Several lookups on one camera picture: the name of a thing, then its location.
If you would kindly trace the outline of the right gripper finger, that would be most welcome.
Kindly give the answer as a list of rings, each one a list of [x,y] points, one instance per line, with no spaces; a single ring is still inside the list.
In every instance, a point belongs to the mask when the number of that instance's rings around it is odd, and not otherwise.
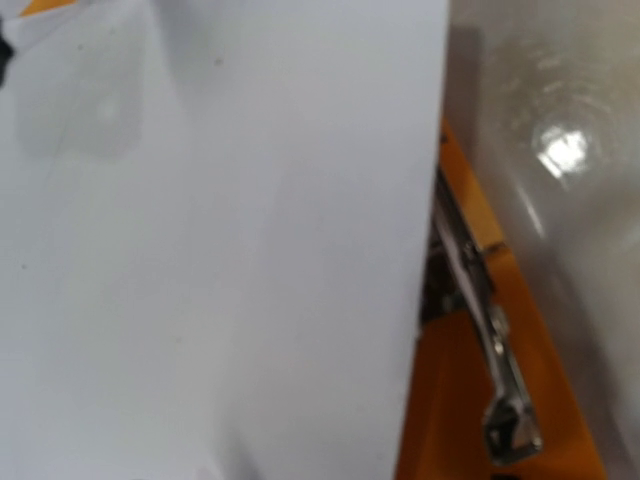
[[[0,87],[3,87],[11,61],[14,58],[14,46],[8,39],[4,27],[4,20],[0,20]]]

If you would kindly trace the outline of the white paper sheet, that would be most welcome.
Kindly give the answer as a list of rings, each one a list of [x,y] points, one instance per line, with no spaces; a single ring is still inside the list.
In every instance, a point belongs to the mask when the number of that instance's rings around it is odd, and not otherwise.
[[[1,475],[390,479],[445,1],[1,5]]]

